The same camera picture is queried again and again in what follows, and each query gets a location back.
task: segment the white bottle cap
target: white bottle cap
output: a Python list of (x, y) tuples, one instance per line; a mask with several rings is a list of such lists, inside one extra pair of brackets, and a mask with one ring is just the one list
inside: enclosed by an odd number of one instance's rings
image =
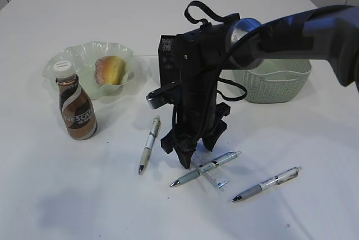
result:
[(75, 69), (69, 61), (59, 61), (53, 66), (55, 77), (58, 79), (66, 79), (75, 73)]

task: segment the pen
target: pen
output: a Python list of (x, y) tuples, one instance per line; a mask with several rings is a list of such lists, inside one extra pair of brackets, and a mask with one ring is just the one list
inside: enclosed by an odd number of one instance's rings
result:
[(301, 166), (293, 167), (275, 177), (269, 178), (266, 181), (263, 181), (262, 183), (257, 184), (255, 186), (241, 192), (240, 194), (238, 194), (236, 197), (234, 197), (232, 199), (232, 202), (245, 200), (245, 199), (252, 197), (264, 190), (267, 190), (270, 187), (273, 187), (274, 185), (279, 185), (284, 182), (287, 182), (288, 180), (296, 178), (298, 176), (299, 170), (301, 170), (301, 169), (302, 169)]
[(184, 175), (183, 177), (180, 177), (179, 179), (174, 181), (170, 185), (170, 187), (177, 187), (177, 186), (185, 184), (193, 179), (196, 179), (200, 175), (202, 175), (208, 171), (211, 171), (214, 168), (217, 168), (217, 167), (221, 166), (222, 164), (229, 162), (230, 160), (235, 159), (236, 157), (238, 157), (238, 155), (240, 153), (241, 153), (240, 151), (227, 152), (227, 153), (215, 158), (214, 160), (212, 160), (211, 162), (209, 162), (205, 165), (200, 165), (198, 169), (193, 170), (193, 171), (189, 172), (188, 174)]
[(159, 115), (157, 115), (152, 122), (150, 133), (148, 134), (146, 145), (144, 148), (144, 152), (142, 153), (141, 161), (140, 161), (140, 167), (139, 167), (139, 174), (142, 174), (144, 170), (146, 169), (146, 166), (148, 164), (148, 161), (151, 156), (152, 147), (155, 142), (155, 138), (157, 137), (159, 127), (160, 127), (160, 120)]

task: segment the coffee bottle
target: coffee bottle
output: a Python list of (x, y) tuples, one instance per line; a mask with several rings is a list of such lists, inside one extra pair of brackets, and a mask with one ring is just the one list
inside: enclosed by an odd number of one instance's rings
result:
[(77, 140), (91, 137), (97, 129), (94, 108), (72, 63), (59, 61), (53, 69), (60, 91), (60, 113), (68, 134)]

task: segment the table surface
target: table surface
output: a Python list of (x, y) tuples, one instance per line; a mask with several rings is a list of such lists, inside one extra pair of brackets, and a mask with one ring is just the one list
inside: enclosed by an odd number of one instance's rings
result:
[[(145, 100), (159, 86), (159, 38), (195, 28), (183, 16), (190, 1), (12, 0), (0, 11), (1, 239), (359, 238), (359, 99), (325, 61), (312, 61), (289, 103), (230, 103), (213, 156), (242, 155), (221, 167), (231, 180), (224, 191), (203, 177), (169, 188), (187, 171), (159, 140), (137, 174), (151, 119), (162, 118), (159, 138), (171, 127), (172, 107), (151, 110)], [(220, 15), (239, 11), (261, 22), (314, 8), (309, 0), (201, 1)], [(65, 47), (92, 40), (128, 46), (140, 65), (118, 96), (94, 101), (96, 135), (75, 141), (42, 69)], [(295, 180), (230, 203), (297, 165)]]

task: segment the green glass bowl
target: green glass bowl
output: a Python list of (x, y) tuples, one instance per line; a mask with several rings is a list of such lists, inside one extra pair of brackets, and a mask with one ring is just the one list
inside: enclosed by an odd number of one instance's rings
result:
[[(95, 81), (96, 61), (105, 56), (118, 56), (125, 61), (125, 74), (119, 85), (105, 84), (99, 86)], [(58, 92), (58, 86), (52, 67), (58, 61), (72, 62), (81, 86), (92, 100), (99, 99), (102, 96), (115, 95), (126, 82), (135, 79), (129, 75), (137, 66), (133, 51), (121, 44), (92, 41), (69, 47), (53, 57), (43, 70), (43, 77), (49, 79), (51, 89), (56, 92)]]

